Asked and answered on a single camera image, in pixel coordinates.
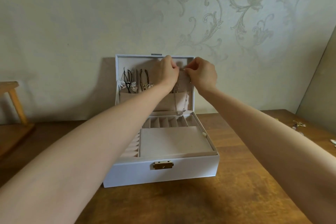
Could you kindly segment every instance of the jewelry box lid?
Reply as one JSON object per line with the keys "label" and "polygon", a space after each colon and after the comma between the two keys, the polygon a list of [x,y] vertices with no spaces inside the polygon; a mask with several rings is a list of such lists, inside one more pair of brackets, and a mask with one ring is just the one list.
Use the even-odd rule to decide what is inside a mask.
{"label": "jewelry box lid", "polygon": [[[162,54],[152,54],[150,56],[116,54],[115,76],[117,87],[115,104],[123,103],[136,96],[136,93],[150,87],[152,85],[151,70],[157,60],[161,60],[164,56]],[[172,58],[180,68],[184,68],[194,59],[191,56],[172,56]],[[174,89],[157,105],[154,111],[194,111],[194,95],[194,86],[191,84],[189,76],[181,69]]]}

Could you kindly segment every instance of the jewelry box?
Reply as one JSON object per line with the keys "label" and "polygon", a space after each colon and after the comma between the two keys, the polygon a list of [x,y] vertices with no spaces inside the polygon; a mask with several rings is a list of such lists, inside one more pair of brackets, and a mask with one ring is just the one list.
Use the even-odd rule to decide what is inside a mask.
{"label": "jewelry box", "polygon": [[[160,59],[158,55],[115,55],[116,105],[151,86],[149,71]],[[193,59],[173,57],[180,68]],[[107,173],[104,187],[215,176],[219,154],[194,113],[194,100],[194,86],[180,69],[174,89]]]}

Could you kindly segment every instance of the person's right arm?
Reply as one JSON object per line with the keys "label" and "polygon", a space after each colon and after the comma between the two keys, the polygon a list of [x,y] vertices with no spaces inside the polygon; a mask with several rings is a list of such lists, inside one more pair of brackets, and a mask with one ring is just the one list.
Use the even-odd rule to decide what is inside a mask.
{"label": "person's right arm", "polygon": [[197,57],[185,71],[307,218],[315,224],[335,223],[336,158],[290,127],[219,91],[215,67],[208,61]]}

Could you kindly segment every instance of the wooden leg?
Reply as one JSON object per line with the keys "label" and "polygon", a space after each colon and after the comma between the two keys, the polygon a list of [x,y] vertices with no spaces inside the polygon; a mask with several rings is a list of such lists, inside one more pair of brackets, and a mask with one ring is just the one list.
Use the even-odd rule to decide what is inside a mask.
{"label": "wooden leg", "polygon": [[27,120],[27,117],[25,116],[24,112],[23,112],[23,109],[22,109],[22,105],[19,101],[19,98],[18,98],[18,95],[16,94],[16,91],[15,89],[11,89],[10,91],[8,91],[9,93],[9,96],[13,102],[13,105],[15,107],[15,110],[21,120],[21,123],[23,125],[27,125],[28,124],[28,120]]}

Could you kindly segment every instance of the forearm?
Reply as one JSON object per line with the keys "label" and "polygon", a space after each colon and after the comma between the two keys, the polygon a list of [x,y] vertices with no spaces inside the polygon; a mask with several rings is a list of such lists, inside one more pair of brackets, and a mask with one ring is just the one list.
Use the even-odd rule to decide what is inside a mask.
{"label": "forearm", "polygon": [[334,156],[274,118],[218,90],[202,95],[313,223],[334,223]]}
{"label": "forearm", "polygon": [[0,189],[0,223],[73,223],[168,93],[157,85],[55,142]]}

